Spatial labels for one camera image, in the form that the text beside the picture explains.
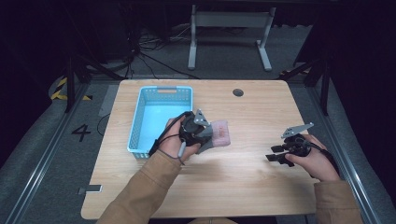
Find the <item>basket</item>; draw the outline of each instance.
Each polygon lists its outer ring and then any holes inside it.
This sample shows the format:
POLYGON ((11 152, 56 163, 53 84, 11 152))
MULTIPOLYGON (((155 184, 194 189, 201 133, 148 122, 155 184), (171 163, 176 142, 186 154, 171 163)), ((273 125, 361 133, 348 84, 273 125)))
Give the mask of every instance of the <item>basket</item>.
POLYGON ((192 88, 188 86, 145 86, 140 89, 128 151, 137 160, 149 158, 149 150, 163 132, 166 122, 192 110, 192 88))

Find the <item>person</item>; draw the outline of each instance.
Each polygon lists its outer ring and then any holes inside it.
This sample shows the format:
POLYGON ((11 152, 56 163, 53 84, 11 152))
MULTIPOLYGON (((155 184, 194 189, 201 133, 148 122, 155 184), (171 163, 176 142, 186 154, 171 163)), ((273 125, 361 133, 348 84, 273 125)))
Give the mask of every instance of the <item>person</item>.
MULTIPOLYGON (((160 149, 147 160, 117 198, 107 206, 97 223, 149 222, 150 217, 163 203, 167 191, 181 170, 182 163, 200 147, 199 144, 186 147, 183 156, 177 157, 181 146, 177 135, 183 119, 171 127, 163 137, 160 149)), ((313 135, 306 134, 304 138, 326 149, 313 135)), ((314 184, 318 223, 362 223, 361 212, 350 186, 346 181, 341 180, 332 164, 318 150, 311 150, 306 157, 287 154, 286 159, 301 165, 309 174, 320 180, 314 184)), ((198 218, 191 223, 204 223, 202 221, 198 218)), ((211 223, 235 222, 219 218, 211 223)))

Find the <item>number 4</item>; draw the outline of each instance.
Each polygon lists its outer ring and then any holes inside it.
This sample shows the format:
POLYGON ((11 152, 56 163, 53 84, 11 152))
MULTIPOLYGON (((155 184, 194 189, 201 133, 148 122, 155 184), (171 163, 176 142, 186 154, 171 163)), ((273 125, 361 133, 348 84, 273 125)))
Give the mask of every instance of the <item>number 4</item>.
POLYGON ((72 132, 72 134, 81 134, 81 137, 79 138, 79 142, 82 142, 82 140, 84 139, 84 135, 91 133, 91 132, 87 132, 87 129, 88 129, 88 125, 83 124, 83 125, 81 125, 81 127, 75 129, 72 132))

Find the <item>tan sleeve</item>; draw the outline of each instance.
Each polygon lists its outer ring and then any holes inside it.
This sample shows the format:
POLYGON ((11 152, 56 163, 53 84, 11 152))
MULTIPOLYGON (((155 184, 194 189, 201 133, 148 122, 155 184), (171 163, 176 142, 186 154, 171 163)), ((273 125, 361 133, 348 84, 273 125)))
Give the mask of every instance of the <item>tan sleeve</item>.
POLYGON ((317 220, 322 223, 363 223, 361 211, 346 181, 315 184, 317 220))
POLYGON ((178 161, 157 151, 108 205, 97 223, 148 223, 180 170, 178 161))

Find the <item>wooden table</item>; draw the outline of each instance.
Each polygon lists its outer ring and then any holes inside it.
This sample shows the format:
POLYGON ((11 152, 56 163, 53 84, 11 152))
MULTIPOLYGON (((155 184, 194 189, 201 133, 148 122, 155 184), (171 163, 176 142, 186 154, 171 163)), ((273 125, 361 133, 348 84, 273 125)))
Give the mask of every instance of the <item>wooden table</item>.
POLYGON ((304 124, 286 82, 275 80, 122 81, 93 170, 81 215, 97 219, 144 164, 127 151, 140 87, 191 86, 193 111, 227 119, 231 144, 193 155, 153 217, 241 217, 315 213, 316 179, 300 166, 269 162, 287 127, 304 124), (244 92, 233 95, 234 89, 244 92))

